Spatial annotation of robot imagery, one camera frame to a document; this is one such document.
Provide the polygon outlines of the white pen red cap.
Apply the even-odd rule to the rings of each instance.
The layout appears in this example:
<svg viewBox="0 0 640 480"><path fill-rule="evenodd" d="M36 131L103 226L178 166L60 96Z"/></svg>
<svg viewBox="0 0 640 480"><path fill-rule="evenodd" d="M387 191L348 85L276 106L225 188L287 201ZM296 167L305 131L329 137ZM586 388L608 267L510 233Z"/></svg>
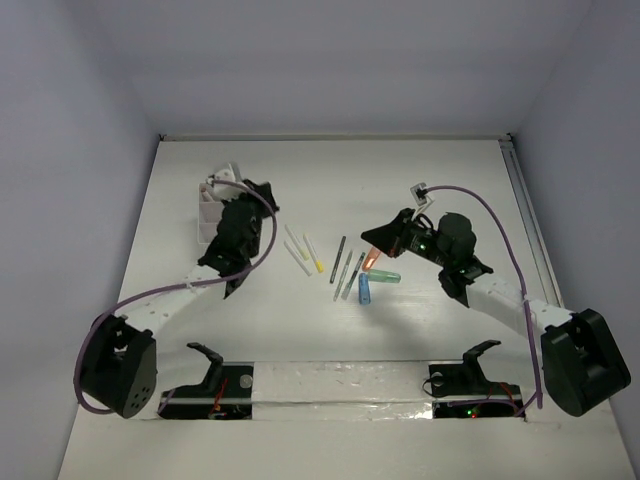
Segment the white pen red cap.
<svg viewBox="0 0 640 480"><path fill-rule="evenodd" d="M283 242L284 247L286 248L286 250L288 251L288 253L291 255L291 257L294 259L294 261L298 264L298 266L302 269L302 271L307 275L307 276L311 276L312 272L311 270L307 267L307 265L305 264L305 261L303 260L303 258L299 255L299 253L297 252L297 250L288 242L288 241L284 241Z"/></svg>

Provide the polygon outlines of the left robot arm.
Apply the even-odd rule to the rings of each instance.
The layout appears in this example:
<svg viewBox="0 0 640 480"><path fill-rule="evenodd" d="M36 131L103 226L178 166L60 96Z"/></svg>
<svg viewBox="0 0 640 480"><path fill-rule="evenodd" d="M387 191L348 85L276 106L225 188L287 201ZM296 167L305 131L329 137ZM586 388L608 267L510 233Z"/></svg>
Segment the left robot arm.
<svg viewBox="0 0 640 480"><path fill-rule="evenodd" d="M207 185L222 205L221 218L185 279L122 300L92 323L73 375L76 400L85 411L124 419L140 413L158 384L158 334L204 294L228 298L270 254L260 242L264 220L274 220L279 210L271 184L212 175Z"/></svg>

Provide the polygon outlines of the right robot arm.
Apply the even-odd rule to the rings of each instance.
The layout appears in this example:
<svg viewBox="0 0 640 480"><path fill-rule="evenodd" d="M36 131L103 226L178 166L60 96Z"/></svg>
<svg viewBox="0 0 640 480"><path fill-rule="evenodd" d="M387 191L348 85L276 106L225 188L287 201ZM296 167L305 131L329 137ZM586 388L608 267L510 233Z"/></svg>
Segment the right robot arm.
<svg viewBox="0 0 640 480"><path fill-rule="evenodd" d="M438 281L448 297L485 314L533 345L542 387L565 413L579 417L631 383L631 374L604 317L531 298L475 254L471 221L447 213L432 226L406 208L388 224L366 230L362 240L390 258L410 252L440 267Z"/></svg>

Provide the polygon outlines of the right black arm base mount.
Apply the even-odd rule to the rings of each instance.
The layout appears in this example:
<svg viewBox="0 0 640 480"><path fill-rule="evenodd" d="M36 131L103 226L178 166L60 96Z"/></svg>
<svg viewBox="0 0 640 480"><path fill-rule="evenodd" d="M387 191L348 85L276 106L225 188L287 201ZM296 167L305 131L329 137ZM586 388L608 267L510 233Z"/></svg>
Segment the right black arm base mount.
<svg viewBox="0 0 640 480"><path fill-rule="evenodd" d="M480 356L500 344L487 340L464 352L460 360L428 364L422 390L433 400L434 419L524 417L520 387L489 380L479 362Z"/></svg>

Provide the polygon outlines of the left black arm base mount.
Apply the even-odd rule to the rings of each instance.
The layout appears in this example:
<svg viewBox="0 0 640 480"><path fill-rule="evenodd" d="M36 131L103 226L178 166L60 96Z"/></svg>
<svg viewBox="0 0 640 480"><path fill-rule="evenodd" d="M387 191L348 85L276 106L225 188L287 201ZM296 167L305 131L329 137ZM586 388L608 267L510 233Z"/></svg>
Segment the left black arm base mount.
<svg viewBox="0 0 640 480"><path fill-rule="evenodd" d="M198 383L164 391L157 415L165 420L250 420L253 412L253 363L226 363L223 357L198 343L187 347L209 362Z"/></svg>

